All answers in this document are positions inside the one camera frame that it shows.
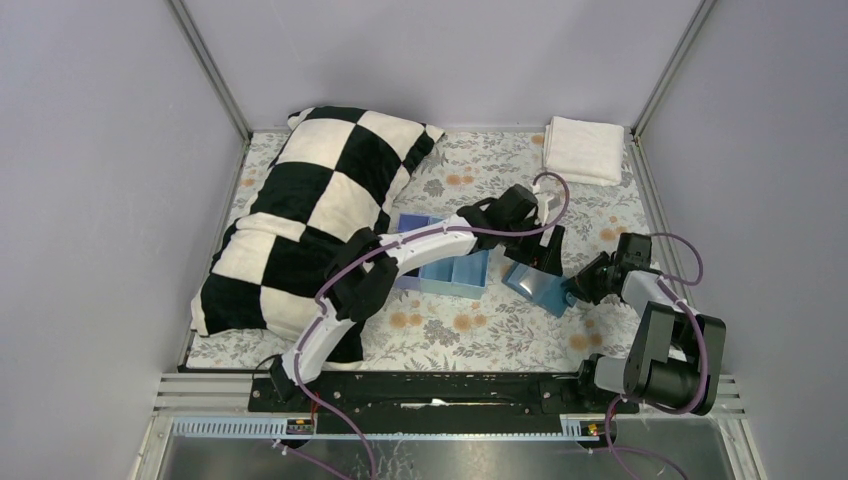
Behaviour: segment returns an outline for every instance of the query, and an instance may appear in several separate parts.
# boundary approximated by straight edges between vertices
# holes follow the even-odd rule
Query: towel
[[[566,181],[609,187],[621,183],[624,127],[554,117],[545,127],[544,163]]]

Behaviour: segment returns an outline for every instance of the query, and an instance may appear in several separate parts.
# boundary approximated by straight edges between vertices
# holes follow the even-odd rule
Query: cushion
[[[310,108],[289,126],[191,302],[200,335],[267,328],[296,339],[318,311],[313,297],[338,248],[363,227],[386,233],[392,202],[444,133],[349,107]]]

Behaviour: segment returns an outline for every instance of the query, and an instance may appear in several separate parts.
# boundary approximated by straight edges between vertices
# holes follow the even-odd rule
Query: black and white checkered blanket
[[[317,312],[312,297],[338,247],[363,227],[386,232],[392,202],[444,133],[347,107],[307,109],[289,126],[249,213],[225,232],[191,302],[200,335],[268,328],[297,338]]]

